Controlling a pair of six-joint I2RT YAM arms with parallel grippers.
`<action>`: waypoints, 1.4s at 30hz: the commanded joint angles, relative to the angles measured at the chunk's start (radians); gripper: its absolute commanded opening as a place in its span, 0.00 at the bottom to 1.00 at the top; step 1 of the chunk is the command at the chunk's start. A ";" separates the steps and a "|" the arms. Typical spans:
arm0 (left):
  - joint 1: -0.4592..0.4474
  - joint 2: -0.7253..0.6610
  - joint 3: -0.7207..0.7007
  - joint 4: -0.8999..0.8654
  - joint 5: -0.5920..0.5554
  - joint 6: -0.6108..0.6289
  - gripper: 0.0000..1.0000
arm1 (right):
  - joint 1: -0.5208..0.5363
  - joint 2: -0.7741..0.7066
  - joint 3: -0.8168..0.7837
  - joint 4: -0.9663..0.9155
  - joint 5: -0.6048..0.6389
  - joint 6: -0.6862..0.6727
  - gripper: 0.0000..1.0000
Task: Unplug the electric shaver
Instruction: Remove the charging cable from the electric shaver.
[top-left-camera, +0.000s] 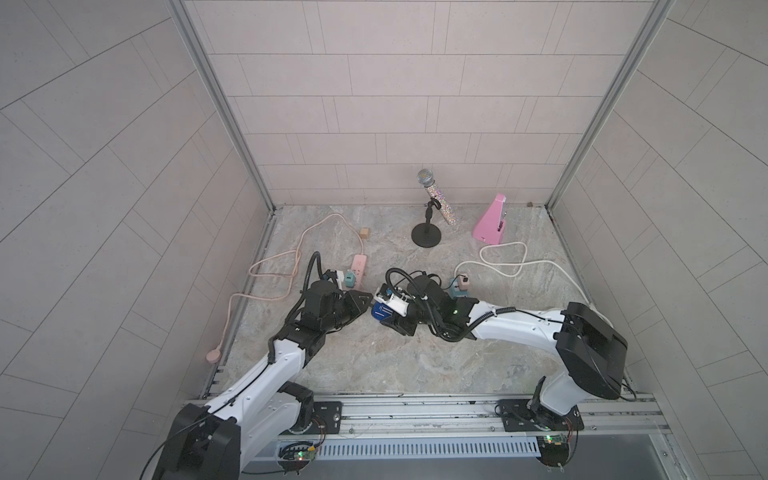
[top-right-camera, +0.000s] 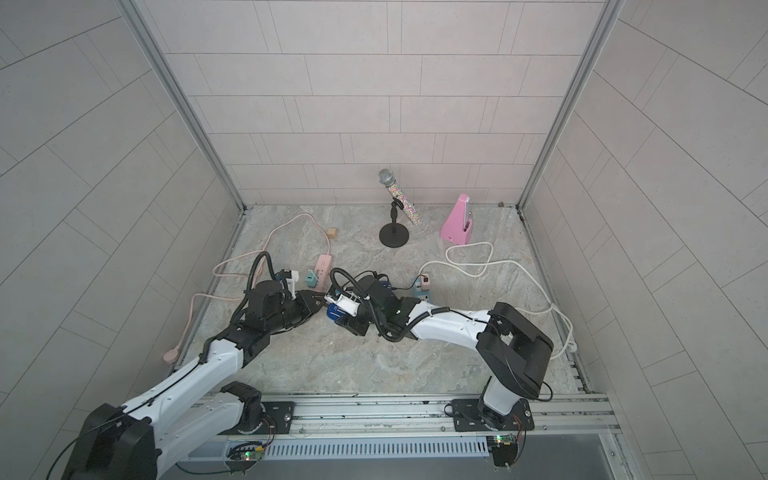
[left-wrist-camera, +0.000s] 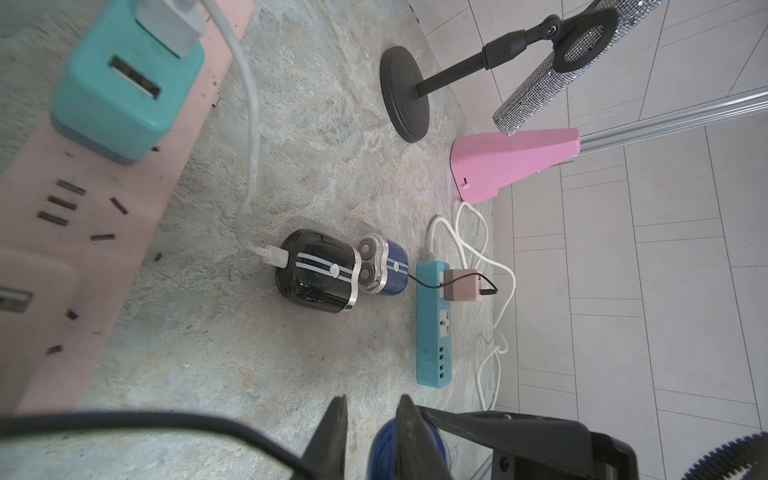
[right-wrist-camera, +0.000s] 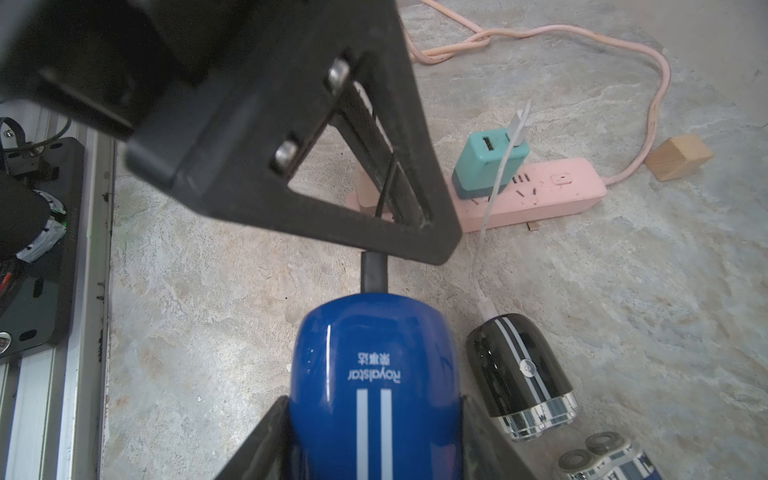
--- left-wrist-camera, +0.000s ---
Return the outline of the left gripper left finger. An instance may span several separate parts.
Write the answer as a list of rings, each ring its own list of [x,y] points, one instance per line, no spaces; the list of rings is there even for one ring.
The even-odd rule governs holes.
[[[321,473],[315,479],[343,479],[346,460],[348,407],[346,396],[329,403],[302,460]]]

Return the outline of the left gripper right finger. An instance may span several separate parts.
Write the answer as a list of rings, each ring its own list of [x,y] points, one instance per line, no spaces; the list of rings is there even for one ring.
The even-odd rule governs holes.
[[[419,408],[402,395],[396,410],[397,479],[451,479]]]

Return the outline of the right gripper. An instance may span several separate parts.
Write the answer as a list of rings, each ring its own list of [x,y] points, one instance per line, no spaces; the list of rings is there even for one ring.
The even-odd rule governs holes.
[[[501,411],[451,413],[421,406],[421,416],[437,429],[491,449],[506,458],[504,474],[521,462],[530,472],[557,478],[637,479],[637,456],[628,444],[592,432],[572,420]]]

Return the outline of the pink power strip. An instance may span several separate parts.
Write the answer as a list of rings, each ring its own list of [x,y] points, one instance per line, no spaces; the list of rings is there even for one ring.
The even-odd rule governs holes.
[[[214,24],[201,43],[201,72],[144,159],[118,164],[44,121],[2,176],[1,248],[59,260],[78,275],[61,329],[14,413],[71,410],[83,398],[232,61]]]

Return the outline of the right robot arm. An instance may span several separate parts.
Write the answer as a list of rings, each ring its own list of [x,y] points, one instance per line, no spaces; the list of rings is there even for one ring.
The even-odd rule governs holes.
[[[422,407],[437,429],[492,450],[493,479],[637,479],[627,443],[572,420],[500,411],[450,413]],[[765,479],[767,434],[731,440],[704,454],[684,479]]]

